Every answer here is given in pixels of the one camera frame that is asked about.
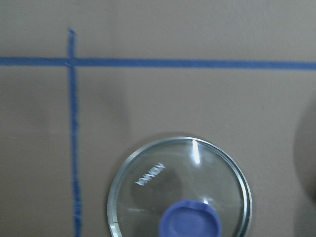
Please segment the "glass lid blue knob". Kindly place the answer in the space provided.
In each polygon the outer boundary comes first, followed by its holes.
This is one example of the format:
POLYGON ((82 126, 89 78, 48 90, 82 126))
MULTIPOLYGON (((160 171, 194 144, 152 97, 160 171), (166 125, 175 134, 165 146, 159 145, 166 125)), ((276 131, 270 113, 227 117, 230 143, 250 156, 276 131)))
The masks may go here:
POLYGON ((244 237, 249 184, 215 145, 170 137, 132 153, 115 175, 107 218, 114 237, 244 237))

